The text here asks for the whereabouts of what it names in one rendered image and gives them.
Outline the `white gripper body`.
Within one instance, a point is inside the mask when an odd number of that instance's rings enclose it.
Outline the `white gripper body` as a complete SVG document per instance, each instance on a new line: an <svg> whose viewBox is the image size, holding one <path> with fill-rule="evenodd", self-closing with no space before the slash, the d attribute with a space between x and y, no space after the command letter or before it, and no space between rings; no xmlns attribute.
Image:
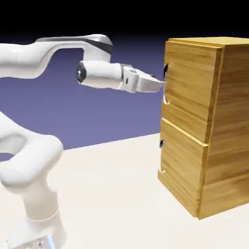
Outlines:
<svg viewBox="0 0 249 249"><path fill-rule="evenodd" d="M158 92L160 89L160 81L151 75L136 69L138 74L137 92Z"/></svg>

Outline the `long curved metal handle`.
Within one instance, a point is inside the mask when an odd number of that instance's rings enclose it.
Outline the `long curved metal handle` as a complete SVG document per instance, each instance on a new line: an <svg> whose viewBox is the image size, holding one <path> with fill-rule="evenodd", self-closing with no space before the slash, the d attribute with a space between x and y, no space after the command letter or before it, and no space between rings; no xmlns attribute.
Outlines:
<svg viewBox="0 0 249 249"><path fill-rule="evenodd" d="M166 82L167 71L168 71L168 69L169 69L170 66L171 66L170 63L166 63L166 64L164 65L164 68L163 68L163 76L164 76L165 82ZM163 101L163 103L164 103L165 105L169 105L169 104L170 104L170 101L166 99L166 84L167 84L167 83L165 83L164 89L163 89L163 99L162 99L162 101Z"/></svg>

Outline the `tall light wood door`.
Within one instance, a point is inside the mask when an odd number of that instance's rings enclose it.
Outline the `tall light wood door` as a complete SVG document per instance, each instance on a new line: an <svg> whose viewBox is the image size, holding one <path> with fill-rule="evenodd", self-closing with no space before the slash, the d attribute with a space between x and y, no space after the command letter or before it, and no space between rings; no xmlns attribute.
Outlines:
<svg viewBox="0 0 249 249"><path fill-rule="evenodd" d="M162 116L202 143L209 142L222 54L221 45L165 44L167 104Z"/></svg>

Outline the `light wood cabinet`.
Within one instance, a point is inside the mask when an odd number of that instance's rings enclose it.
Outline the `light wood cabinet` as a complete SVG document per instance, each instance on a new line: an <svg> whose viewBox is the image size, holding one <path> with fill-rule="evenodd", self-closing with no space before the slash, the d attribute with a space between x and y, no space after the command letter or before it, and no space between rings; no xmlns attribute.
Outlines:
<svg viewBox="0 0 249 249"><path fill-rule="evenodd" d="M223 47L196 217L204 219L249 203L249 38L167 41Z"/></svg>

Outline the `short light wood door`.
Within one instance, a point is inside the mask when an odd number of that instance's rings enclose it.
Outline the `short light wood door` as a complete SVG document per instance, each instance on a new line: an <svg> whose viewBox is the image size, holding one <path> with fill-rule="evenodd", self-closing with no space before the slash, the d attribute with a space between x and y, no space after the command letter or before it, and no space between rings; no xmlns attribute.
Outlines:
<svg viewBox="0 0 249 249"><path fill-rule="evenodd" d="M193 216L198 216L201 181L208 145L168 120L160 121L161 168L158 179Z"/></svg>

